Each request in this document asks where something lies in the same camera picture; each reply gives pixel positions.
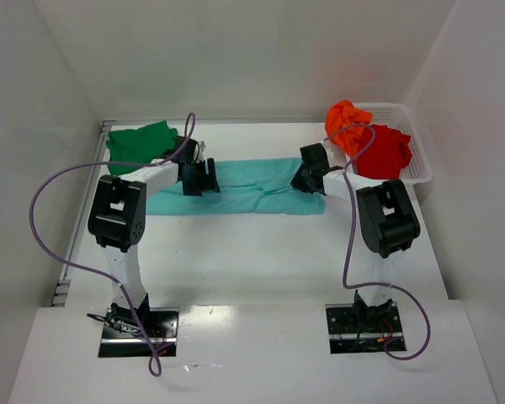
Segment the wire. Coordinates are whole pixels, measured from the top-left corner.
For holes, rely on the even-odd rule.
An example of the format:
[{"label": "wire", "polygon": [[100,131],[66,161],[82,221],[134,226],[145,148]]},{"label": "wire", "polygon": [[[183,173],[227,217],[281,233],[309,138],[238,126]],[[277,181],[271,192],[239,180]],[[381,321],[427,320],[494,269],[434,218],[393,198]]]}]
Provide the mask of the wire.
[{"label": "wire", "polygon": [[343,288],[347,289],[347,290],[356,290],[356,289],[365,288],[368,286],[384,286],[386,288],[393,288],[394,290],[398,290],[413,300],[413,303],[416,304],[418,309],[423,314],[424,322],[426,323],[426,326],[427,326],[427,336],[425,337],[422,347],[416,353],[414,353],[412,355],[395,356],[391,352],[389,352],[388,348],[391,343],[393,343],[397,340],[400,340],[401,337],[390,338],[388,341],[386,341],[384,343],[384,351],[389,357],[391,357],[393,359],[397,359],[397,360],[411,360],[411,359],[415,359],[416,357],[421,355],[427,349],[427,346],[430,343],[430,337],[431,337],[431,333],[432,333],[428,314],[424,310],[423,305],[421,305],[421,303],[419,303],[419,300],[417,300],[417,298],[412,293],[410,293],[408,290],[406,290],[396,284],[387,284],[385,282],[363,282],[361,284],[349,284],[348,283],[348,271],[349,271],[349,267],[350,267],[350,258],[352,257],[352,250],[354,249],[353,244],[354,244],[354,240],[355,240],[355,229],[357,226],[357,205],[355,203],[354,190],[352,189],[352,184],[350,183],[350,180],[348,178],[347,171],[348,171],[348,167],[350,167],[350,165],[353,164],[355,162],[355,160],[358,159],[359,156],[363,155],[363,153],[365,153],[367,151],[367,149],[370,147],[370,145],[372,145],[372,143],[374,142],[374,140],[376,138],[376,131],[374,130],[374,128],[372,126],[367,125],[367,124],[351,124],[351,125],[343,127],[340,130],[337,130],[336,132],[334,132],[330,136],[328,136],[326,139],[324,139],[324,141],[329,140],[332,137],[334,137],[335,135],[337,135],[347,129],[354,128],[356,126],[363,126],[364,128],[370,130],[370,132],[372,133],[372,137],[370,138],[369,143],[367,143],[367,145],[365,147],[363,147],[355,156],[350,158],[348,160],[348,162],[343,167],[343,177],[344,177],[344,181],[346,182],[346,186],[348,187],[348,192],[350,194],[350,203],[352,205],[352,225],[351,225],[351,229],[350,229],[350,237],[348,240],[348,248],[346,251],[346,259],[344,260]]},{"label": "wire", "polygon": [[361,327],[359,326],[359,322],[357,323],[357,334],[355,334],[355,344],[354,346],[350,349],[350,351],[354,351],[357,346],[359,345],[359,340],[361,339]]},{"label": "wire", "polygon": [[386,318],[384,318],[384,323],[387,324],[387,326],[389,327],[390,334],[389,334],[388,338],[391,338],[395,334],[395,329],[393,328],[391,323],[387,321]]},{"label": "wire", "polygon": [[[189,127],[189,121],[191,121],[191,129],[188,132],[188,127]],[[60,257],[57,255],[55,252],[51,251],[41,240],[41,237],[39,233],[37,232],[37,229],[35,227],[35,221],[34,221],[34,209],[35,209],[35,203],[37,202],[37,199],[39,198],[41,192],[51,183],[54,181],[56,178],[60,177],[62,174],[69,173],[70,171],[77,170],[79,168],[85,168],[85,167],[96,167],[96,166],[126,166],[126,167],[156,167],[159,166],[165,162],[169,162],[173,158],[175,158],[184,148],[191,136],[193,135],[194,131],[194,124],[196,123],[196,116],[194,113],[189,113],[187,116],[187,120],[185,121],[185,140],[183,143],[180,145],[180,147],[169,157],[165,158],[162,162],[160,163],[138,163],[138,162],[87,162],[84,164],[77,164],[76,166],[71,166],[68,168],[64,168],[63,170],[54,173],[50,177],[48,177],[41,185],[40,187],[35,191],[34,197],[32,198],[30,202],[30,207],[29,207],[29,223],[30,223],[30,230],[32,231],[32,234],[34,235],[35,240],[43,249],[47,255],[51,256],[54,258],[56,261],[59,263],[63,263],[65,265],[71,266],[73,268],[78,268],[83,271],[88,271],[91,272],[92,274],[97,274],[104,276],[107,279],[112,280],[114,283],[118,285],[118,287],[121,289],[122,293],[124,294],[125,299],[127,300],[127,304],[129,305],[129,308],[131,310],[131,315],[133,316],[133,319],[136,322],[136,325],[139,327],[142,337],[145,339],[146,344],[148,345],[150,351],[151,351],[151,357],[150,361],[148,363],[148,370],[150,371],[150,374],[154,377],[159,377],[162,374],[162,366],[161,366],[161,360],[159,359],[159,352],[162,350],[162,348],[159,348],[158,350],[153,346],[152,341],[150,340],[150,337],[148,336],[146,329],[142,325],[141,319],[138,317],[138,314],[136,313],[135,305],[133,304],[133,301],[131,300],[129,293],[127,292],[127,289],[121,284],[120,280],[115,278],[111,274],[107,274],[103,271],[100,271],[98,269],[88,267],[86,265],[81,265],[80,263],[74,263],[72,261],[68,261],[65,258]],[[155,363],[157,365],[157,370],[153,370],[152,368],[152,363],[153,360],[155,359]]]}]

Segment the orange cloth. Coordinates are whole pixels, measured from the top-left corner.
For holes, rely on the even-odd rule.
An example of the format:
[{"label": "orange cloth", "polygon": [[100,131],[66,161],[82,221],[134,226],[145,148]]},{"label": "orange cloth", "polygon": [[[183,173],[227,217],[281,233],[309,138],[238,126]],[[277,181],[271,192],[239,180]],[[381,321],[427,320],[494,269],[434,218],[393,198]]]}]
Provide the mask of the orange cloth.
[{"label": "orange cloth", "polygon": [[[326,133],[328,136],[351,124],[369,124],[372,113],[357,109],[348,100],[333,105],[326,117]],[[353,157],[359,149],[359,139],[365,128],[352,128],[331,138],[331,142],[341,147],[346,154]]]}]

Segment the cloth fold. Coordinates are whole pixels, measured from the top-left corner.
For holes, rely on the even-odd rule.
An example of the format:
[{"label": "cloth fold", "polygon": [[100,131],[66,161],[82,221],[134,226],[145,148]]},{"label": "cloth fold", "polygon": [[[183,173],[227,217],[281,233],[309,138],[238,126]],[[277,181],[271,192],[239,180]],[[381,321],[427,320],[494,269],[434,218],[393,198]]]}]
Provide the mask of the cloth fold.
[{"label": "cloth fold", "polygon": [[224,215],[268,213],[320,215],[326,202],[320,194],[293,189],[290,181],[301,165],[300,158],[215,162],[221,193],[184,196],[182,184],[154,194],[148,215]]}]

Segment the red wire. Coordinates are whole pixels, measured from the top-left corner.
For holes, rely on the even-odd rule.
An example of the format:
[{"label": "red wire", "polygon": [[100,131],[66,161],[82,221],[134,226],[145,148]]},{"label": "red wire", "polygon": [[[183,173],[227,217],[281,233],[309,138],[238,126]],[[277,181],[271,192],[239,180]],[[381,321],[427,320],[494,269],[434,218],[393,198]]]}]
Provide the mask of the red wire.
[{"label": "red wire", "polygon": [[395,329],[393,326],[384,318],[384,323],[389,327],[389,330],[391,331],[391,335],[388,338],[391,338],[393,334],[395,333]]}]

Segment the red cloth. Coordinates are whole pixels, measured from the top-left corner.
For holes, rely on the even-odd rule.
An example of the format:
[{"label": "red cloth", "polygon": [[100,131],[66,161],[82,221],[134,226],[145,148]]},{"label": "red cloth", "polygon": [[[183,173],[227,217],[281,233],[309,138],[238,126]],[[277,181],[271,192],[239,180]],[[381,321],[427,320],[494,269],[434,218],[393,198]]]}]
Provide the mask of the red cloth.
[{"label": "red cloth", "polygon": [[[399,178],[401,170],[412,160],[408,147],[411,137],[399,130],[384,125],[372,125],[376,139],[357,159],[358,174],[372,179]],[[370,130],[365,130],[359,139],[359,150],[363,149],[372,137]]]}]

